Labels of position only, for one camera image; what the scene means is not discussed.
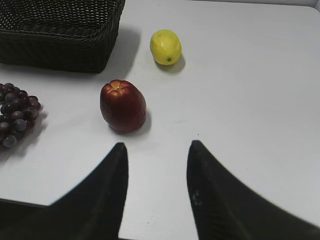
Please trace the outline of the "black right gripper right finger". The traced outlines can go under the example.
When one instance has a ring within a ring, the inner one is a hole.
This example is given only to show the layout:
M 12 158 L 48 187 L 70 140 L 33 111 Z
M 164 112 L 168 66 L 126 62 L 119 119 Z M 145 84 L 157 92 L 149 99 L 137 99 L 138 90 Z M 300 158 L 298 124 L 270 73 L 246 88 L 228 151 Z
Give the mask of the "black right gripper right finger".
M 229 172 L 199 140 L 187 157 L 187 188 L 200 240 L 318 240 L 319 227 L 279 208 Z

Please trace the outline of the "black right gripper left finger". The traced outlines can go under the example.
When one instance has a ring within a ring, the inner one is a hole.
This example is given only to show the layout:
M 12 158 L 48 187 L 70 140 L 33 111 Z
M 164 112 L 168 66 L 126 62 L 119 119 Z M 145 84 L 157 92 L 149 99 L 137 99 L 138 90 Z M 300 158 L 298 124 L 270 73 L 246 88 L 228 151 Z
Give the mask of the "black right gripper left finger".
M 50 206 L 50 239 L 118 239 L 128 182 L 128 152 L 118 142 L 82 182 Z

